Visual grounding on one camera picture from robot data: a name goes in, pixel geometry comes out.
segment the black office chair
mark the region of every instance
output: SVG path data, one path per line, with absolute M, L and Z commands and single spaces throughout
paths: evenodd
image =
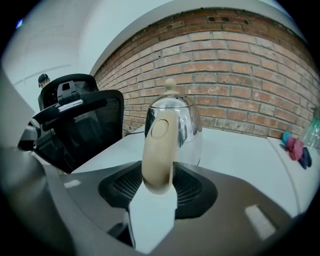
M 97 90 L 91 75 L 71 74 L 50 82 L 41 92 L 45 109 L 33 117 L 41 128 L 34 151 L 66 173 L 122 138 L 122 93 Z

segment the black cap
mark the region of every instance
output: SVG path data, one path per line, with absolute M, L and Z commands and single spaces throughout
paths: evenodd
M 38 78 L 38 83 L 40 84 L 40 83 L 42 83 L 44 80 L 46 80 L 46 79 L 48 79 L 48 78 L 49 78 L 49 77 L 48 77 L 47 74 L 42 74 L 42 75 L 40 75 L 39 78 Z

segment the brick wall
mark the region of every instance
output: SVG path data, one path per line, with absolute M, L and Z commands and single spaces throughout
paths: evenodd
M 304 43 L 268 18 L 203 9 L 168 17 L 121 45 L 95 74 L 124 96 L 125 133 L 144 125 L 167 78 L 193 97 L 204 127 L 279 138 L 300 135 L 320 97 Z

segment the metallic kettle body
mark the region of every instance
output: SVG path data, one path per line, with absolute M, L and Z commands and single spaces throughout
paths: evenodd
M 175 81 L 171 78 L 166 81 L 166 89 L 174 89 Z M 174 111 L 177 114 L 178 135 L 176 143 L 176 162 L 197 166 L 202 153 L 202 125 L 197 105 L 187 95 L 168 90 L 157 97 L 149 106 L 144 135 L 161 111 Z

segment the electric kettle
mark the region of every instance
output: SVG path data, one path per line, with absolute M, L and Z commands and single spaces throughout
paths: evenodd
M 197 166 L 202 152 L 202 125 L 197 105 L 192 98 L 175 90 L 173 78 L 165 81 L 166 92 L 158 96 L 149 106 L 146 115 L 144 135 L 158 115 L 164 111 L 177 115 L 177 142 L 174 161 Z

